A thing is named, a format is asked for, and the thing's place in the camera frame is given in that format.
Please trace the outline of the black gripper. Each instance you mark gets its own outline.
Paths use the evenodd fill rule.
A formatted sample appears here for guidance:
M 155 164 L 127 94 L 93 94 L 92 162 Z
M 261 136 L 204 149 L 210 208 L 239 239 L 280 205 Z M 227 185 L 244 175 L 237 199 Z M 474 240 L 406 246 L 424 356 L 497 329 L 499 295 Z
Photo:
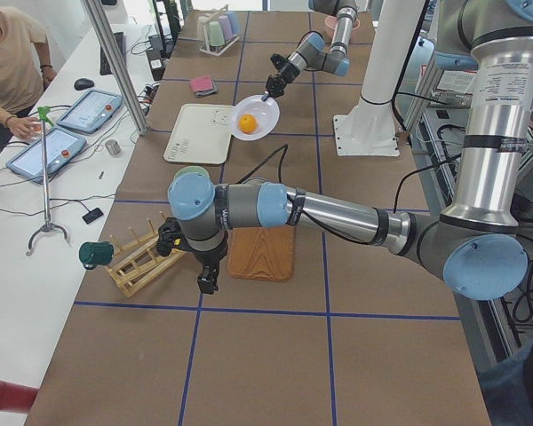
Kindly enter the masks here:
M 271 74 L 266 80 L 266 91 L 261 100 L 266 102 L 271 96 L 282 96 L 286 86 L 292 83 L 299 75 L 299 70 L 289 61 L 285 67 Z
M 217 247 L 209 250 L 191 248 L 195 259 L 203 266 L 201 274 L 197 278 L 200 292 L 214 294 L 219 290 L 218 277 L 221 260 L 227 256 L 227 239 L 224 239 Z

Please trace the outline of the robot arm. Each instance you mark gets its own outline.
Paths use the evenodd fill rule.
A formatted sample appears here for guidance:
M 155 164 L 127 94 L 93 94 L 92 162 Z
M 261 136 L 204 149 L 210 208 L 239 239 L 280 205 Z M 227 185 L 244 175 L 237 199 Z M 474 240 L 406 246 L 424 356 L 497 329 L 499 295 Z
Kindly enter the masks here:
M 261 100 L 276 99 L 284 95 L 286 86 L 293 83 L 302 71 L 323 71 L 332 75 L 344 76 L 350 67 L 348 46 L 354 23 L 357 20 L 358 7 L 350 0 L 313 0 L 308 7 L 336 18 L 336 27 L 331 39 L 330 48 L 324 50 L 323 37 L 315 32 L 308 32 L 298 43 L 297 48 L 288 56 L 273 54 L 270 60 L 276 72 L 266 81 Z
M 344 75 L 355 1 L 308 1 L 315 12 L 338 18 L 329 51 L 308 33 L 291 54 L 271 58 L 261 101 L 274 100 L 302 71 Z M 346 137 L 354 155 L 389 155 L 389 120 L 398 85 L 416 41 L 427 1 L 384 1 L 358 105 L 336 116 L 336 142 Z M 186 167 L 168 189 L 172 219 L 159 228 L 164 243 L 194 253 L 202 264 L 202 293 L 218 290 L 227 230 L 282 225 L 319 226 L 362 245 L 383 246 L 420 264 L 453 291 L 491 300 L 517 288 L 528 255 L 515 239 L 510 213 L 533 103 L 533 1 L 439 1 L 434 59 L 440 69 L 477 68 L 460 155 L 456 192 L 439 217 L 387 212 L 282 183 L 214 185 L 206 170 Z

